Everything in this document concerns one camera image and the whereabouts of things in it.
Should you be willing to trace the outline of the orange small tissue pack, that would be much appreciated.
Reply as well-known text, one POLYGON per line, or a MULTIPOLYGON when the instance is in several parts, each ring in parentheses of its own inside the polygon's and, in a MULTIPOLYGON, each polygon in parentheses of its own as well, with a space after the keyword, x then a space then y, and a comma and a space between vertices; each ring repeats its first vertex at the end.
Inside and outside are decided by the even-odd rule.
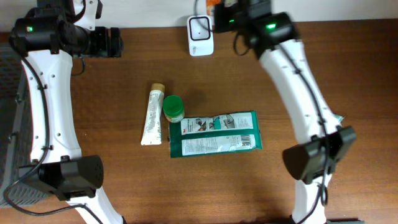
POLYGON ((206 0, 206 13, 209 16, 214 16, 215 6, 222 2, 223 0, 206 0))

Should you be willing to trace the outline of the green lid small jar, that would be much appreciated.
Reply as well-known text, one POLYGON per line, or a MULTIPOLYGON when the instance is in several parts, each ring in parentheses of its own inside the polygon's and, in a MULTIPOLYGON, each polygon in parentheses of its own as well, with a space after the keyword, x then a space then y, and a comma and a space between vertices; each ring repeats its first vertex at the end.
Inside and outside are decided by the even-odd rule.
POLYGON ((171 123, 179 123, 185 116, 185 107, 181 97, 170 95, 164 99, 163 111, 166 119, 171 123))

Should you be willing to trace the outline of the white printed tube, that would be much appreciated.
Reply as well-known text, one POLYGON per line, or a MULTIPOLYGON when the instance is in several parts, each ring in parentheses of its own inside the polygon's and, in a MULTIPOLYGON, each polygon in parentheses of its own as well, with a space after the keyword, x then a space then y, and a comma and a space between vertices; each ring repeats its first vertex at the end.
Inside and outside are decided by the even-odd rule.
POLYGON ((149 93, 146 120, 141 139, 142 146, 160 145, 162 143, 161 112, 164 101, 165 86, 154 83, 149 93))

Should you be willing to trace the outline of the green white wipes packet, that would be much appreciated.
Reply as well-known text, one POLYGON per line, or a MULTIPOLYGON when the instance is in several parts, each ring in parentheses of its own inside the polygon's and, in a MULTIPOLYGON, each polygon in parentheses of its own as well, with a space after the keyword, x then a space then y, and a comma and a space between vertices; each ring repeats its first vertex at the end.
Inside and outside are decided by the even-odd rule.
POLYGON ((262 149, 255 111, 184 118, 169 124, 171 158, 262 149))

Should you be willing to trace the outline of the light teal wipe sachet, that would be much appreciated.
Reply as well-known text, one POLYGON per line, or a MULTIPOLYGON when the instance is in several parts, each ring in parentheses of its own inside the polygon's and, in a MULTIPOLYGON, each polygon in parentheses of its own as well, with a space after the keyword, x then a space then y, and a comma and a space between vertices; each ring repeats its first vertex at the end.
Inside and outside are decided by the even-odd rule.
POLYGON ((338 122, 339 122, 340 124, 341 124, 342 121, 344 120, 344 117, 343 117, 343 116, 340 116, 340 115, 338 115, 338 114, 334 114, 333 116, 338 120, 338 122))

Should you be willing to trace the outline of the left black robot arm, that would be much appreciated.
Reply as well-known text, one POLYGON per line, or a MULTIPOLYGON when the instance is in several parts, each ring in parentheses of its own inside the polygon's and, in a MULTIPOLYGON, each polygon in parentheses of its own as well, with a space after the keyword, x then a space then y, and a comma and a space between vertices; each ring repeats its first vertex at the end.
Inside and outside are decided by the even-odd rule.
POLYGON ((82 155, 73 123, 73 59, 119 58, 123 50, 119 29, 96 25, 102 10, 98 0, 38 1, 11 30, 33 129, 30 164, 19 168, 17 184, 56 196, 87 223, 124 223, 104 191, 101 158, 82 155))

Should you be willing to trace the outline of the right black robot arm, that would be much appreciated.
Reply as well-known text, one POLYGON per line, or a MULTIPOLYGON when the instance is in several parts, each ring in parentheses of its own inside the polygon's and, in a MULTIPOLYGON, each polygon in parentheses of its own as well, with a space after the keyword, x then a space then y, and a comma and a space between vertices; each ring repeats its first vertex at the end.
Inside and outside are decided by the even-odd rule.
POLYGON ((235 32, 254 51, 291 118, 298 144, 282 153, 295 180, 291 223, 329 223, 328 184, 356 133, 343 127, 327 105, 294 22, 286 12, 273 13, 270 1, 220 1, 213 17, 216 33, 235 32))

